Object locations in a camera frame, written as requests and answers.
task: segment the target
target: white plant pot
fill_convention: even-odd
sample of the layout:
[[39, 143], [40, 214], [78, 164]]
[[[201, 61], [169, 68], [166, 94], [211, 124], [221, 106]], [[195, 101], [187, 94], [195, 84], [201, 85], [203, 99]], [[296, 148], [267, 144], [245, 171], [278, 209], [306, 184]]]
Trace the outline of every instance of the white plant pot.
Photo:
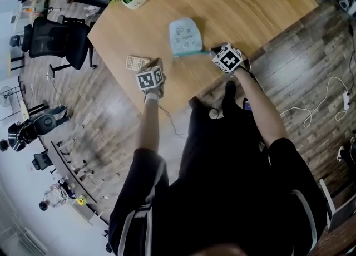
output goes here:
[[130, 3], [126, 4], [124, 1], [122, 3], [129, 9], [138, 9], [141, 7], [146, 0], [132, 0]]

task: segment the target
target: person in white shirt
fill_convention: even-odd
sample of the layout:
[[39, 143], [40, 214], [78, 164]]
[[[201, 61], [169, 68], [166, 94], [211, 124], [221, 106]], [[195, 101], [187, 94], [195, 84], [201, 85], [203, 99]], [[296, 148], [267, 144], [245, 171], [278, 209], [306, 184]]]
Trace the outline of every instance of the person in white shirt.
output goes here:
[[57, 208], [64, 205], [67, 199], [69, 196], [60, 184], [53, 184], [50, 186], [50, 191], [45, 192], [43, 201], [39, 203], [39, 208], [43, 211], [48, 207]]

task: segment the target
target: wristband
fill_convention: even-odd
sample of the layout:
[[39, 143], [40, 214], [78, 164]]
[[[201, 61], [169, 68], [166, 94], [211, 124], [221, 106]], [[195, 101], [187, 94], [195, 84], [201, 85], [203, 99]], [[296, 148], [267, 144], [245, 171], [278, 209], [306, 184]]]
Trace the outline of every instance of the wristband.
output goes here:
[[148, 100], [155, 100], [158, 101], [158, 95], [155, 93], [148, 93], [145, 97], [145, 104]]

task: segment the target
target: calculator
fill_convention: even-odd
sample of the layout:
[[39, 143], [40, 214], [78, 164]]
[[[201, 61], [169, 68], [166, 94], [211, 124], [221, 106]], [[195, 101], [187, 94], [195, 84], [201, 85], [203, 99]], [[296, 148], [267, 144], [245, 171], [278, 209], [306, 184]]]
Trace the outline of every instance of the calculator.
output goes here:
[[128, 56], [126, 59], [126, 69], [139, 71], [144, 65], [150, 62], [147, 58]]

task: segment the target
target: long desk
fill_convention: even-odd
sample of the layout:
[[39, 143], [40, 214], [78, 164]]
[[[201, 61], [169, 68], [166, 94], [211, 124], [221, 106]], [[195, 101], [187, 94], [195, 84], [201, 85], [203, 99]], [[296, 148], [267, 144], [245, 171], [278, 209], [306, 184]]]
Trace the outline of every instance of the long desk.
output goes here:
[[161, 57], [167, 80], [160, 104], [173, 114], [223, 73], [209, 55], [173, 58], [171, 22], [192, 18], [206, 50], [230, 42], [250, 55], [316, 7], [315, 0], [147, 0], [132, 11], [116, 2], [104, 10], [88, 37], [141, 112], [143, 94], [135, 72], [125, 68], [126, 57]]
[[90, 194], [90, 192], [85, 188], [83, 182], [77, 177], [77, 175], [73, 172], [71, 167], [69, 166], [66, 159], [63, 157], [62, 153], [60, 152], [59, 148], [51, 142], [50, 148], [48, 148], [47, 153], [49, 159], [52, 161], [53, 165], [56, 167], [58, 173], [65, 179], [68, 184], [75, 184], [73, 189], [74, 193], [77, 197], [80, 195], [85, 196], [88, 203], [96, 203], [97, 201], [95, 198]]

